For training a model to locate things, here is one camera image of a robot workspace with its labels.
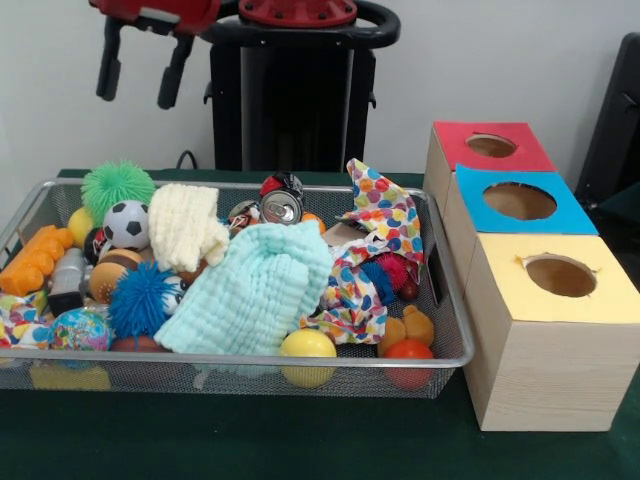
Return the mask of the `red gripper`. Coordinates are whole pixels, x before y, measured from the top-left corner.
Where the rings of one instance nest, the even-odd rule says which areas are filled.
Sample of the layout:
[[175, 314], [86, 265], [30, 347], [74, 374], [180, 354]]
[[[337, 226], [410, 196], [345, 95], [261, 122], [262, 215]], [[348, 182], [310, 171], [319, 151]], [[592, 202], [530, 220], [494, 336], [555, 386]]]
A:
[[136, 24], [141, 20], [157, 20], [169, 24], [181, 34], [165, 68], [157, 104], [161, 109], [175, 106], [187, 59], [194, 37], [216, 21], [222, 2], [219, 0], [90, 0], [105, 20], [104, 48], [96, 87], [96, 95], [105, 101], [116, 96], [121, 63], [118, 59], [123, 22]]

